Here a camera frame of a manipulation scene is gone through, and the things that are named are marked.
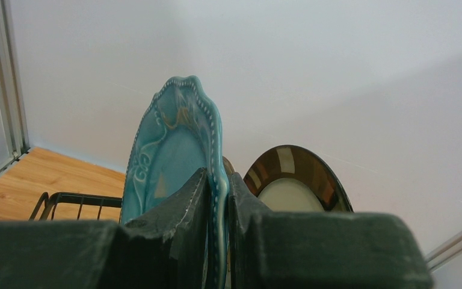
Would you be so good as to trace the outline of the black rimmed white plate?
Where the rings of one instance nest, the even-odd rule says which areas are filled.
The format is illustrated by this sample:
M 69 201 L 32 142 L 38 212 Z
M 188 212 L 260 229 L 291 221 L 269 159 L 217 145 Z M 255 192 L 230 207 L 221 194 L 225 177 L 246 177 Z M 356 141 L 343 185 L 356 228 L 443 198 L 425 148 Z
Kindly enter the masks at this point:
M 301 146 L 283 144 L 268 149 L 243 180 L 251 193 L 273 211 L 353 211 L 330 166 Z

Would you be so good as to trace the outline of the black wire dish rack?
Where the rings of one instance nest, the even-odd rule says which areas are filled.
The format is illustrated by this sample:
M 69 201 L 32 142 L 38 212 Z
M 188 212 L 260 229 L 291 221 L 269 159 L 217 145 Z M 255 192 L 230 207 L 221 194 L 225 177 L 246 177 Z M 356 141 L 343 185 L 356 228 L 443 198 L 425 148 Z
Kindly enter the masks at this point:
M 118 220 L 122 198 L 72 192 L 44 192 L 30 220 Z

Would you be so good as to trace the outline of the dark teal scalloped plate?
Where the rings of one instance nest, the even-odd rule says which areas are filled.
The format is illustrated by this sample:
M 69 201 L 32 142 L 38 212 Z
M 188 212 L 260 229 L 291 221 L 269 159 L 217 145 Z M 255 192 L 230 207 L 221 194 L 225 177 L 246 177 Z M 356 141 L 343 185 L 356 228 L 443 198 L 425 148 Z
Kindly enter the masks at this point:
M 224 168 L 221 117 L 194 76 L 167 80 L 141 118 L 134 138 L 120 222 L 157 207 L 199 168 L 207 170 L 211 195 L 207 228 L 207 288 L 224 288 L 227 276 L 229 178 Z

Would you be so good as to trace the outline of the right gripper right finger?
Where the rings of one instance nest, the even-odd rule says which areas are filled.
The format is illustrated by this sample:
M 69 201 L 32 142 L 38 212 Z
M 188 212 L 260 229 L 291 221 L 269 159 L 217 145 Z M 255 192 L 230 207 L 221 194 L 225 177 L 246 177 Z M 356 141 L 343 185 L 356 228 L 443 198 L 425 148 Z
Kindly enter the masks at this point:
M 229 177 L 233 288 L 433 288 L 411 230 L 383 213 L 276 212 Z

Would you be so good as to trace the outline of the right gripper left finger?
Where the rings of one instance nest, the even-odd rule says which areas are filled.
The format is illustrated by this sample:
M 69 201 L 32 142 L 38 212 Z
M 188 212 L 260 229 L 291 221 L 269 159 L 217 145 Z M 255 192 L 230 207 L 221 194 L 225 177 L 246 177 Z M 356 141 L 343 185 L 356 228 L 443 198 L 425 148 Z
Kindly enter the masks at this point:
M 205 169 L 126 225 L 0 222 L 0 288 L 202 288 Z

